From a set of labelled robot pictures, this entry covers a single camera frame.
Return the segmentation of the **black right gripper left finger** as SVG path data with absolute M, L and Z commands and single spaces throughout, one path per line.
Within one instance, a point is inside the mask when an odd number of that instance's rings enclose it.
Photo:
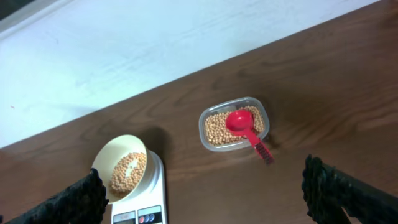
M 109 199 L 95 168 L 78 182 L 7 224 L 100 224 Z

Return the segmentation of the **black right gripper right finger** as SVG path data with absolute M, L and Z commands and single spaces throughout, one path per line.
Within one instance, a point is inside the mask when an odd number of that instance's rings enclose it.
M 397 197 L 309 155 L 303 170 L 303 199 L 316 223 L 397 223 Z

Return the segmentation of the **red plastic measuring scoop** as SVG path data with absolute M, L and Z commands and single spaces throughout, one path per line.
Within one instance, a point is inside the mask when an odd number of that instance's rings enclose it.
M 250 111 L 232 111 L 226 119 L 226 129 L 235 136 L 244 136 L 266 164 L 274 162 L 271 152 L 254 133 L 254 118 Z

